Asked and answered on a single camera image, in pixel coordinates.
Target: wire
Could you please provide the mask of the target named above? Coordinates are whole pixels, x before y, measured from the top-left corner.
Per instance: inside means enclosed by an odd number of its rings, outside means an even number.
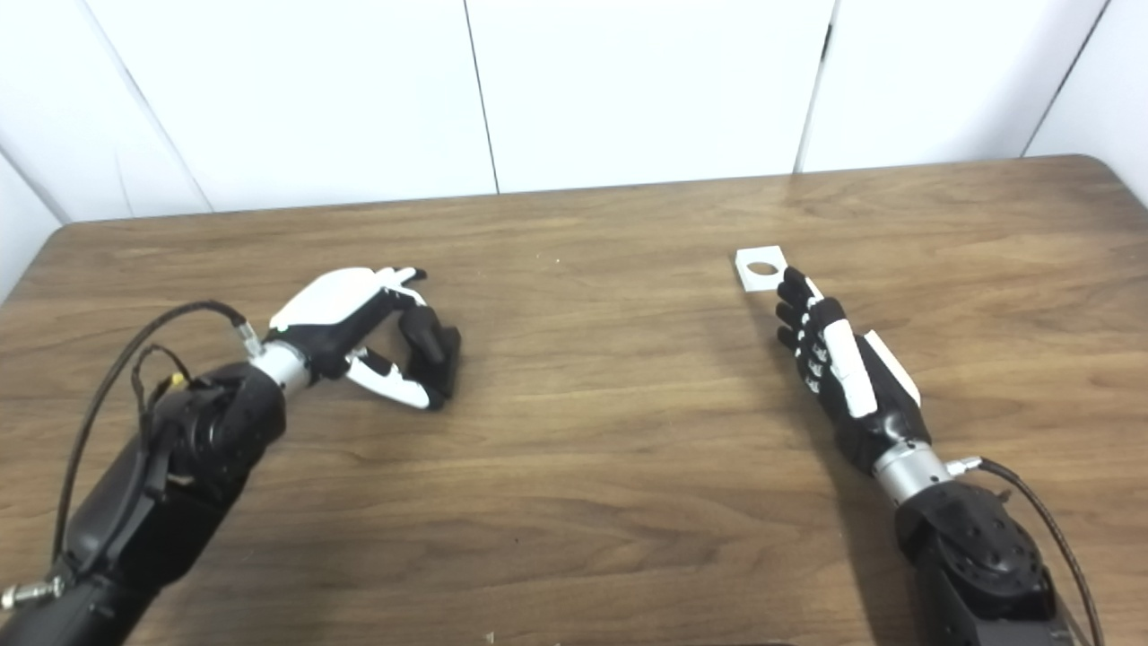
[[[171,352],[166,348],[152,344],[145,348],[138,356],[135,356],[135,365],[132,366],[132,391],[135,394],[135,408],[139,411],[139,434],[135,441],[135,462],[132,465],[132,473],[127,480],[127,491],[125,496],[119,500],[119,506],[116,508],[116,514],[113,516],[111,523],[108,529],[100,537],[100,542],[96,543],[95,550],[88,554],[87,559],[80,565],[79,569],[76,570],[76,579],[82,579],[100,563],[104,554],[108,553],[108,548],[119,536],[119,532],[124,530],[127,526],[127,521],[131,520],[132,511],[139,504],[140,497],[144,496],[144,485],[147,481],[147,467],[148,462],[152,460],[152,417],[155,414],[155,405],[166,392],[168,388],[171,386],[171,379],[161,382],[158,387],[152,392],[147,398],[145,404],[144,398],[144,382],[140,380],[140,369],[144,367],[144,361],[154,352],[162,352],[171,359],[171,363],[176,365],[179,371],[179,375],[184,378],[185,381],[192,381],[192,374],[187,371],[187,366],[180,361],[176,353]]]
[[[1080,569],[1080,563],[1077,562],[1076,557],[1072,554],[1072,550],[1069,547],[1069,540],[1064,537],[1064,532],[1061,531],[1060,526],[1053,520],[1053,513],[1045,507],[1045,504],[1040,501],[1037,497],[1037,492],[1032,490],[1021,476],[1013,473],[1008,467],[999,462],[993,462],[987,458],[980,459],[980,465],[977,466],[978,469],[983,472],[988,472],[994,476],[1007,481],[1010,485],[1015,487],[1029,503],[1037,509],[1040,514],[1040,519],[1045,521],[1048,527],[1049,534],[1053,535],[1053,540],[1056,542],[1056,547],[1060,548],[1061,555],[1064,557],[1064,561],[1069,565],[1069,570],[1072,571],[1072,578],[1076,581],[1077,590],[1080,591],[1080,600],[1084,602],[1085,615],[1088,616],[1088,625],[1092,629],[1092,644],[1093,646],[1104,646],[1104,632],[1100,628],[1100,615],[1096,613],[1096,602],[1092,598],[1092,591],[1088,590],[1088,582],[1085,581],[1084,570]]]
[[[95,417],[100,413],[100,407],[103,406],[103,400],[107,399],[108,392],[111,391],[111,387],[116,383],[116,379],[118,379],[119,374],[124,372],[124,367],[127,365],[127,361],[131,360],[132,356],[135,355],[135,351],[138,351],[140,347],[144,345],[144,342],[154,335],[156,330],[185,313],[191,313],[202,309],[226,316],[231,320],[231,325],[234,328],[240,328],[247,325],[247,318],[245,318],[239,310],[214,299],[188,302],[169,309],[148,322],[147,326],[140,329],[140,332],[137,333],[130,342],[127,342],[127,345],[124,347],[119,357],[117,357],[116,361],[114,361],[111,367],[108,368],[108,373],[103,376],[103,381],[100,382],[100,386],[95,389],[95,394],[92,396],[92,402],[87,406],[87,412],[84,413],[84,420],[80,422],[79,430],[76,433],[76,441],[72,444],[71,454],[68,458],[68,466],[64,469],[64,481],[60,489],[60,503],[56,507],[56,523],[52,536],[52,562],[49,563],[49,567],[55,563],[56,559],[60,558],[60,554],[63,551],[64,532],[68,523],[68,508],[71,506],[71,496],[72,490],[76,487],[76,474],[79,470],[79,462],[84,457],[84,447],[87,445],[87,438],[92,434],[92,426],[95,423]]]

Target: square plate with hole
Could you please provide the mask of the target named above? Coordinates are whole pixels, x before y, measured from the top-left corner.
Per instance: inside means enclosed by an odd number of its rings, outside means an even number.
[[[789,264],[785,263],[782,248],[773,246],[738,249],[734,255],[734,266],[737,267],[746,291],[769,291],[782,283]]]

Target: wooden table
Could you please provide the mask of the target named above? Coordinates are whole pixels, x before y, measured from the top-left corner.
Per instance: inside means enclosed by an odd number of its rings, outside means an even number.
[[[456,399],[301,396],[134,644],[916,644],[891,511],[731,266],[769,243],[881,332],[943,458],[1044,496],[1109,641],[1148,641],[1148,215],[1085,157],[70,225],[0,308],[2,583],[42,574],[76,425],[144,321],[210,296],[262,328],[320,272],[414,264],[463,330]],[[160,338],[239,357],[205,314]]]

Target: robotic arm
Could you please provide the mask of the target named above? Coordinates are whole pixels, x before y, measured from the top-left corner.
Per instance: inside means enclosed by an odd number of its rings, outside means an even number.
[[[382,397],[434,411],[453,391],[460,336],[406,286],[413,267],[320,275],[271,318],[259,343],[243,322],[248,361],[170,390],[68,524],[45,581],[13,586],[3,646],[116,645],[160,591],[199,559],[247,477],[286,428],[287,400],[348,378]],[[363,345],[391,312],[411,347],[405,374]]]
[[[913,380],[876,333],[853,333],[836,298],[824,297],[794,267],[785,270],[777,291],[778,341],[793,352],[798,374],[832,422],[840,453],[872,476],[895,508],[928,644],[1071,646],[1032,537],[992,492],[955,480],[987,461],[946,465],[937,458]],[[1087,589],[1081,592],[1087,601]],[[1088,610],[1094,618],[1091,602]],[[1099,624],[1094,630],[1099,635]]]

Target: hole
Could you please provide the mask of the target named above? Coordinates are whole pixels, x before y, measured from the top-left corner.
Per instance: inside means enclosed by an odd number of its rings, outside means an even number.
[[[777,267],[768,262],[755,260],[745,265],[746,268],[757,273],[758,275],[773,275],[777,273]]]

